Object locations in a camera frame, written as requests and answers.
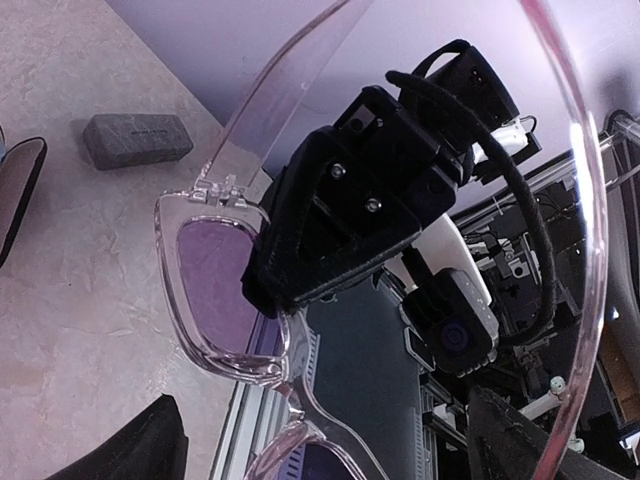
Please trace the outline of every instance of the white wall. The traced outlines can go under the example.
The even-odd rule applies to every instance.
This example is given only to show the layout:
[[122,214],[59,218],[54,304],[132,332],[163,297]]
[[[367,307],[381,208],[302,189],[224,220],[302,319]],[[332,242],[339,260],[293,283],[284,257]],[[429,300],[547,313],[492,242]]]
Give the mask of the white wall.
[[[221,122],[275,50],[329,0],[108,0]],[[582,74],[599,126],[616,108],[638,112],[638,0],[559,0],[553,9]],[[569,148],[568,116],[533,30],[515,0],[376,0],[310,89],[269,159],[288,161],[310,130],[331,124],[389,69],[410,71],[454,38],[476,45],[523,114],[538,117],[543,153],[534,168]],[[488,189],[466,187],[458,208]]]

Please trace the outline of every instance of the camera lens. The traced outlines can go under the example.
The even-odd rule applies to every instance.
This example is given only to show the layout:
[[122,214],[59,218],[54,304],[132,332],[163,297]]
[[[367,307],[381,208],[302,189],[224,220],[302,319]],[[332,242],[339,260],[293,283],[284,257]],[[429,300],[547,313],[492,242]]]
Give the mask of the camera lens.
[[458,322],[449,322],[440,332],[442,345],[452,352],[460,353],[469,346],[467,329]]

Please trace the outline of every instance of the gray eraser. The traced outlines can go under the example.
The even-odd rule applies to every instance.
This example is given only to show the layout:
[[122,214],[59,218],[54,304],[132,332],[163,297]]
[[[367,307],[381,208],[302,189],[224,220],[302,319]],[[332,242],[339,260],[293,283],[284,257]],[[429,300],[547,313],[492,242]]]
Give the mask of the gray eraser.
[[178,161],[193,149],[176,115],[96,115],[83,137],[98,170]]

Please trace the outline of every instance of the tabletop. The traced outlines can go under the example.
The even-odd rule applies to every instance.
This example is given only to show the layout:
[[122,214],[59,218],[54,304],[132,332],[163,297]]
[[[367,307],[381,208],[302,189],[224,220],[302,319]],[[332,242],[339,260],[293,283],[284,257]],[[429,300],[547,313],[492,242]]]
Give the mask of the tabletop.
[[[0,65],[8,144],[49,144],[0,270],[0,478],[55,473],[163,393],[190,438],[187,478],[208,478],[233,383],[177,343],[153,207],[195,179],[219,123],[103,0],[3,5]],[[99,113],[177,114],[195,148],[179,163],[99,172],[80,139]]]

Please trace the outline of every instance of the cable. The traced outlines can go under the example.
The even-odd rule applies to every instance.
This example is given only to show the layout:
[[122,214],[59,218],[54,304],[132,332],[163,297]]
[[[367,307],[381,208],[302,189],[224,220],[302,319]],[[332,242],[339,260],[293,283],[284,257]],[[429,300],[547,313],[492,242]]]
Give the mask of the cable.
[[524,331],[514,335],[503,336],[500,344],[503,347],[525,345],[533,341],[553,321],[556,306],[556,272],[553,245],[544,224],[540,208],[529,185],[518,171],[513,159],[505,152],[491,132],[484,126],[478,116],[460,103],[451,93],[424,78],[400,72],[388,72],[387,80],[400,87],[426,97],[450,115],[455,115],[461,126],[472,133],[487,156],[500,168],[507,185],[520,206],[527,228],[535,242],[541,274],[540,309],[534,322]]
[[538,128],[538,119],[535,117],[535,115],[527,115],[526,117],[522,117],[520,119],[521,122],[526,122],[527,120],[533,120],[533,125],[531,125],[531,130],[529,130],[529,133],[535,132],[536,128]]

